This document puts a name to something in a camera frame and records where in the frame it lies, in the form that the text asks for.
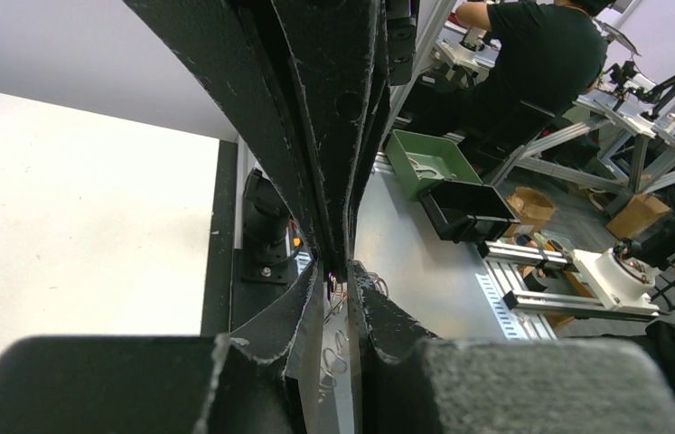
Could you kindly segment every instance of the person's arm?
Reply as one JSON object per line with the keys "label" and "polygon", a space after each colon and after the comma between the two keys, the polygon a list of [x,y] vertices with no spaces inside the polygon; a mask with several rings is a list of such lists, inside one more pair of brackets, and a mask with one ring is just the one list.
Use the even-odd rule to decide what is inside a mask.
{"label": "person's arm", "polygon": [[595,88],[598,87],[598,83],[600,83],[600,79],[595,79],[595,81],[593,81],[593,84],[591,84],[589,88],[582,91],[582,95],[586,95],[586,94],[592,92]]}
{"label": "person's arm", "polygon": [[541,22],[542,9],[531,2],[463,3],[455,11],[457,21],[464,27],[492,32],[502,44],[527,40]]}
{"label": "person's arm", "polygon": [[463,27],[475,27],[489,32],[492,30],[486,3],[462,3],[456,8],[455,14]]}

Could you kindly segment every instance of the gray floor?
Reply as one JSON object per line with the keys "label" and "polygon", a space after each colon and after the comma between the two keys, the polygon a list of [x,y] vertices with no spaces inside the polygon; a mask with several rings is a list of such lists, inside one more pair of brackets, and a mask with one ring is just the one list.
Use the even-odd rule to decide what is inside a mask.
{"label": "gray floor", "polygon": [[[545,229],[566,235],[579,249],[603,251],[616,243],[616,238],[605,229],[608,219],[588,199],[568,193],[562,181],[516,169],[499,190],[508,195],[518,186],[543,192],[556,205],[553,219]],[[675,303],[675,289],[668,292],[668,297]],[[657,299],[657,304],[666,308],[661,298]],[[660,320],[675,323],[675,311]],[[627,321],[575,320],[559,330],[558,336],[642,335],[646,326]]]}

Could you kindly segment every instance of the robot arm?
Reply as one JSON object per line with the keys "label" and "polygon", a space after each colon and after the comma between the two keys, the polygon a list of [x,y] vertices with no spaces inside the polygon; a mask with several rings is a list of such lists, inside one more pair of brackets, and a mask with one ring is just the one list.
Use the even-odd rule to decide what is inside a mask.
{"label": "robot arm", "polygon": [[653,104],[651,111],[645,111],[641,114],[644,118],[654,121],[659,118],[660,112],[664,107],[670,103],[675,98],[675,75],[664,81],[663,83],[657,84],[653,89],[646,92],[643,89],[638,89],[635,91],[635,96],[647,103]]}

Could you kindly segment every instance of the black plastic bin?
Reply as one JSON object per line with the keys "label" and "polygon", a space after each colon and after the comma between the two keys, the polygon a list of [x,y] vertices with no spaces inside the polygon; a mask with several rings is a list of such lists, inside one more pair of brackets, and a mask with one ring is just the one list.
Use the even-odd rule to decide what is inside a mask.
{"label": "black plastic bin", "polygon": [[420,192],[419,201],[442,241],[497,241],[520,223],[490,185],[441,181]]}

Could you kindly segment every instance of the cardboard box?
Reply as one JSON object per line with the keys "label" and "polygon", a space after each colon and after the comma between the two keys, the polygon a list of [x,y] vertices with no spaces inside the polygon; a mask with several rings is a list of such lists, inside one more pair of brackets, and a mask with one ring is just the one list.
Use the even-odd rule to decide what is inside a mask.
{"label": "cardboard box", "polygon": [[670,212],[670,207],[656,197],[650,194],[638,194],[606,224],[605,228],[620,240],[634,238],[668,212]]}
{"label": "cardboard box", "polygon": [[555,213],[555,205],[548,197],[530,188],[518,187],[515,193],[506,199],[507,204],[520,219],[520,224],[513,224],[504,234],[511,237],[517,233],[531,235],[541,231],[552,219]]}

